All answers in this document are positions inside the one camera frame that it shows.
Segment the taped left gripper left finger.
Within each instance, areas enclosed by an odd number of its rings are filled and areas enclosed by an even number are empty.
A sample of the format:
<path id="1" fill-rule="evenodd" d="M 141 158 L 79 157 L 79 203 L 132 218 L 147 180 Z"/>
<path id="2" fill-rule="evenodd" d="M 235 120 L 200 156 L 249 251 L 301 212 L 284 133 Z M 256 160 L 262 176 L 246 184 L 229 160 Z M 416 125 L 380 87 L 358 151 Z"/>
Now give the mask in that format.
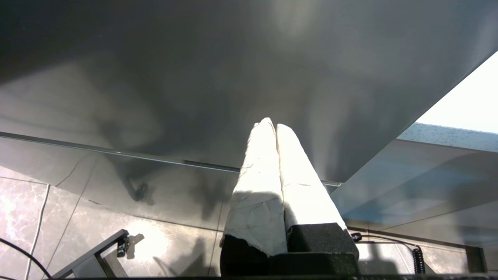
<path id="1" fill-rule="evenodd" d="M 251 129 L 229 206 L 220 241 L 220 274 L 269 274 L 270 259 L 288 253 L 288 241 L 276 130 L 268 117 Z"/>

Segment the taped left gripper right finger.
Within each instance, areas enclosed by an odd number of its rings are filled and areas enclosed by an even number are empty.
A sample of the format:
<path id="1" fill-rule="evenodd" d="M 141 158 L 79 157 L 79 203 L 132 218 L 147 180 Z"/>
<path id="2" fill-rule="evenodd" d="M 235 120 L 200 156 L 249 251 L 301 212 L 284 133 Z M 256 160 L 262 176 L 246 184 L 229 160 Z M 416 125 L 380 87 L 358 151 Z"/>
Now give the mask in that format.
<path id="1" fill-rule="evenodd" d="M 290 127 L 278 124 L 276 140 L 288 250 L 358 256 L 343 218 L 297 135 Z"/>

